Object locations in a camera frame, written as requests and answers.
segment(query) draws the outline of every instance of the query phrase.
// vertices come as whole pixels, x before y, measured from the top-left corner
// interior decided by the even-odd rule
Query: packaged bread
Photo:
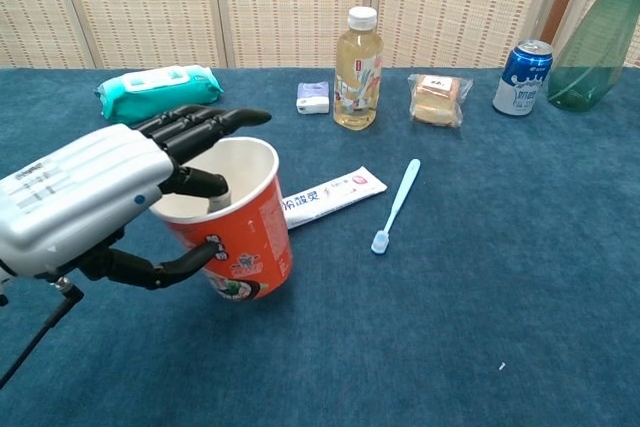
[[[461,104],[473,82],[459,77],[414,74],[410,113],[413,120],[445,127],[462,124]]]

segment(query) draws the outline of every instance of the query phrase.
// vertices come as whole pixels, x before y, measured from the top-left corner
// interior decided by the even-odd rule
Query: plastic wrapper
[[[105,119],[131,126],[181,105],[210,104],[223,90],[209,67],[174,65],[113,77],[94,93]]]
[[[441,127],[462,125],[462,105],[473,80],[444,75],[412,74],[411,118],[417,122]]]

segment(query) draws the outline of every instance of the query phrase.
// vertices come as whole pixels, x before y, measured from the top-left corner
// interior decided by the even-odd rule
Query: toothbrush head
[[[389,234],[384,230],[379,230],[371,243],[371,251],[374,254],[384,254],[389,245]]]

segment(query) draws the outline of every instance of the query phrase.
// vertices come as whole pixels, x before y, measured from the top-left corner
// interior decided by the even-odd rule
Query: plastic bottle
[[[557,56],[548,100],[586,111],[616,84],[640,15],[640,0],[596,0]]]
[[[338,39],[333,119],[351,130],[365,129],[376,118],[384,46],[376,24],[375,9],[353,7],[349,30]]]

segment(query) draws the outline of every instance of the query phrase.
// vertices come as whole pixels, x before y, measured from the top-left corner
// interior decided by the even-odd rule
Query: paper cup rim
[[[245,195],[244,198],[242,198],[239,202],[236,202],[235,204],[232,204],[229,207],[225,207],[224,209],[211,212],[210,214],[197,215],[194,217],[174,217],[172,215],[163,214],[158,210],[157,202],[153,204],[149,209],[156,216],[158,216],[160,219],[164,220],[165,222],[172,222],[174,224],[200,224],[202,222],[206,222],[209,220],[216,220],[221,217],[224,217],[225,215],[229,215],[233,212],[240,210],[245,205],[253,202],[260,194],[262,194],[267,189],[269,184],[271,184],[271,182],[273,182],[273,180],[275,179],[276,174],[278,173],[278,168],[280,166],[280,158],[278,157],[278,152],[276,151],[276,149],[274,149],[269,142],[266,142],[262,139],[257,139],[255,137],[246,137],[246,136],[245,137],[228,137],[226,139],[219,140],[217,143],[233,142],[233,141],[239,141],[239,140],[249,141],[255,144],[261,144],[264,147],[266,147],[269,150],[269,152],[271,152],[271,155],[273,155],[273,165],[271,166],[271,170],[269,171],[269,174],[249,194]]]

